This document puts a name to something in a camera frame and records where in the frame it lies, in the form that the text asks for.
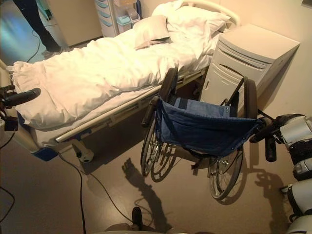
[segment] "white machine part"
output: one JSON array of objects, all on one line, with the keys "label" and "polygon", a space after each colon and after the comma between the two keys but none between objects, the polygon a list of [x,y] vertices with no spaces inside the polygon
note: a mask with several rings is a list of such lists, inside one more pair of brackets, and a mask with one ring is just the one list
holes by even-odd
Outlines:
[{"label": "white machine part", "polygon": [[292,118],[280,127],[280,131],[287,149],[296,142],[312,139],[312,117]]},{"label": "white machine part", "polygon": [[286,234],[295,233],[312,234],[312,215],[302,216],[291,224]]},{"label": "white machine part", "polygon": [[291,118],[280,133],[292,157],[293,176],[299,181],[312,178],[312,117]]},{"label": "white machine part", "polygon": [[291,185],[287,195],[295,215],[312,215],[312,179]]}]

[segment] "cabinet drawer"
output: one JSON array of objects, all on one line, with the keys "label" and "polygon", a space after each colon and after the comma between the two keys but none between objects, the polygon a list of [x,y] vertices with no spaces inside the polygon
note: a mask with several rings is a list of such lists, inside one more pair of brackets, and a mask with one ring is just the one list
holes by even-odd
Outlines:
[{"label": "cabinet drawer", "polygon": [[98,11],[101,11],[101,12],[109,14],[109,15],[111,14],[108,2],[106,2],[106,1],[100,2],[98,0],[95,0],[95,5],[96,5],[96,8]]},{"label": "cabinet drawer", "polygon": [[99,18],[99,21],[103,24],[105,24],[106,26],[110,27],[110,26],[113,26],[113,22],[112,22],[112,18],[109,17],[109,18],[105,18],[103,16],[98,16]]},{"label": "cabinet drawer", "polygon": [[267,67],[267,64],[249,59],[242,54],[228,49],[222,43],[219,43],[218,49],[215,52],[214,63],[227,67],[238,75],[247,76],[256,83],[259,83]]},{"label": "cabinet drawer", "polygon": [[100,11],[100,10],[97,10],[97,13],[98,13],[98,15],[99,15],[100,17],[104,17],[104,18],[110,18],[110,17],[111,17],[110,14],[105,13],[105,12]]},{"label": "cabinet drawer", "polygon": [[109,37],[109,38],[113,38],[116,36],[113,26],[107,26],[106,24],[102,23],[102,21],[100,21],[100,24],[101,24],[103,36]]},{"label": "cabinet drawer", "polygon": [[[211,64],[206,76],[204,88],[201,93],[201,101],[220,105],[224,99],[229,99],[239,84],[240,79],[228,75],[215,64]],[[244,88],[239,90],[239,106],[243,103]]]}]

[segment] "white blanket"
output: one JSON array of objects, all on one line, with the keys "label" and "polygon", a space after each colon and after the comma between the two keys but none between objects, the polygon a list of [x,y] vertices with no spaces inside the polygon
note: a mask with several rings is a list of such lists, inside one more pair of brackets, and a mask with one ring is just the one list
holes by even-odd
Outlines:
[{"label": "white blanket", "polygon": [[33,128],[57,128],[83,118],[117,94],[160,84],[169,68],[183,70],[215,48],[215,43],[207,43],[210,32],[202,38],[176,30],[169,33],[173,43],[147,49],[134,49],[133,30],[129,30],[48,60],[14,63],[13,82],[18,92],[41,89],[38,98],[16,110]]}]

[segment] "blue denim seat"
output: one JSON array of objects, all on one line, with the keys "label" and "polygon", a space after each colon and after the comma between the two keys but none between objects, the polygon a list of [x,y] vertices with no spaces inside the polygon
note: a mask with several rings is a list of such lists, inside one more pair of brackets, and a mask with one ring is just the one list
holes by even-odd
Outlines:
[{"label": "blue denim seat", "polygon": [[159,100],[156,137],[160,142],[226,156],[241,146],[262,121],[231,117],[230,106],[177,98],[174,105]]}]

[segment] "shoe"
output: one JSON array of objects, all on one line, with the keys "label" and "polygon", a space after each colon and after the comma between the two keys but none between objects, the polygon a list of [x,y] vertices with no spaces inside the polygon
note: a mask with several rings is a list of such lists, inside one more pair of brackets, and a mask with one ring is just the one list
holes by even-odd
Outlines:
[{"label": "shoe", "polygon": [[60,53],[64,52],[64,49],[61,48],[59,52],[51,52],[51,51],[43,51],[41,54],[43,55],[44,59],[49,59],[53,57],[54,55],[59,55]]},{"label": "shoe", "polygon": [[142,211],[139,207],[134,207],[132,210],[132,222],[134,225],[137,225],[139,231],[142,231],[143,219],[142,219]]}]

